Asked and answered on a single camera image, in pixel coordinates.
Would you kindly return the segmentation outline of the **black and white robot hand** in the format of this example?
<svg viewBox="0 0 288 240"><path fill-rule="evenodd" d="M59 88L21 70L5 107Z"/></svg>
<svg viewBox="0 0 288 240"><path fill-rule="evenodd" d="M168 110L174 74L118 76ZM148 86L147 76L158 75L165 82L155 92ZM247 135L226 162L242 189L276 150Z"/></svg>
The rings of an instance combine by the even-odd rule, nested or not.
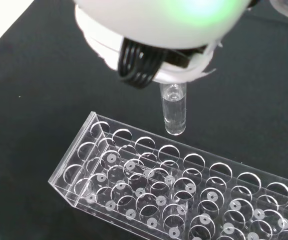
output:
<svg viewBox="0 0 288 240"><path fill-rule="evenodd" d="M89 47L129 86L185 84L207 69L254 0L77 0Z"/></svg>

